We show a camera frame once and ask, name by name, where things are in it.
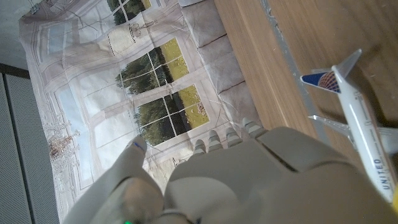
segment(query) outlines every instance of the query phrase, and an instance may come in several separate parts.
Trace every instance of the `tail logo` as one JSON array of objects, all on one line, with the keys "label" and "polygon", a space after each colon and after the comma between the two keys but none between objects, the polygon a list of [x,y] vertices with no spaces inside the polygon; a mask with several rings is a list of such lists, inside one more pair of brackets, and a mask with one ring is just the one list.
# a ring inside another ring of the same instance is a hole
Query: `tail logo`
[{"label": "tail logo", "polygon": [[318,81],[318,86],[330,91],[340,93],[340,88],[338,86],[334,72],[326,72],[325,74],[323,74]]}]

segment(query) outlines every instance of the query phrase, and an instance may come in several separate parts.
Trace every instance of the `white robotic hand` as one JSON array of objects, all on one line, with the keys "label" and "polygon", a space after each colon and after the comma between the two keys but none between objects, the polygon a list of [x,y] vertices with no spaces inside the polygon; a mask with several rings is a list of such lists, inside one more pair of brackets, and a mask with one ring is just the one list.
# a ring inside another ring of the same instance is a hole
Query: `white robotic hand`
[{"label": "white robotic hand", "polygon": [[178,165],[164,194],[142,169],[137,137],[65,223],[398,223],[366,176],[323,143],[290,128],[244,119],[252,139],[210,131]]}]

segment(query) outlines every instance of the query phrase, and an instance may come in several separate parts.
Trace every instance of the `wooden surface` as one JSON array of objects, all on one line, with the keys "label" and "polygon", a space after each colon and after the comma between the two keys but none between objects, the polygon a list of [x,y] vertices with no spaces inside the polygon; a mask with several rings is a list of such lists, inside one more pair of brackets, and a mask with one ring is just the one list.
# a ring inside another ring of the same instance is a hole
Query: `wooden surface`
[{"label": "wooden surface", "polygon": [[[264,127],[289,126],[317,138],[261,1],[215,2]],[[370,99],[381,125],[398,127],[398,1],[268,3],[302,75],[331,67],[362,48],[350,78]],[[320,116],[345,122],[336,95],[307,90]],[[331,145],[361,168],[351,143],[329,128],[325,131]]]}]

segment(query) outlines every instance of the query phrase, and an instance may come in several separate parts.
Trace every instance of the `model airplane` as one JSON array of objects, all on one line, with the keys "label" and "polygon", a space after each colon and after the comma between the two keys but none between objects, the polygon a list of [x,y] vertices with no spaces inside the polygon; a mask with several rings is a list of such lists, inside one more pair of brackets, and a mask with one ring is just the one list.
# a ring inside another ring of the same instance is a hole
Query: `model airplane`
[{"label": "model airplane", "polygon": [[398,152],[398,129],[379,128],[365,97],[346,80],[361,53],[362,50],[359,49],[341,64],[332,66],[331,70],[304,75],[301,81],[338,95],[348,124],[317,115],[309,118],[348,137],[358,151],[371,182],[384,198],[392,203],[396,185],[388,155]]}]

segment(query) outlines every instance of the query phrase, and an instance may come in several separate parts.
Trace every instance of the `airplane tail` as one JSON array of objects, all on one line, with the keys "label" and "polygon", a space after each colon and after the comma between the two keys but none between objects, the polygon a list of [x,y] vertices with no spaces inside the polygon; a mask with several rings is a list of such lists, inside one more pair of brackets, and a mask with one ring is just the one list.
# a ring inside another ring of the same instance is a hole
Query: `airplane tail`
[{"label": "airplane tail", "polygon": [[323,90],[331,91],[333,93],[341,93],[340,87],[333,71],[316,73],[311,75],[303,75],[300,77],[301,82],[321,88]]},{"label": "airplane tail", "polygon": [[361,54],[362,50],[358,49],[339,65],[332,66],[331,71],[303,75],[300,79],[305,84],[331,91],[333,93],[341,93],[338,80],[341,82],[345,80]]}]

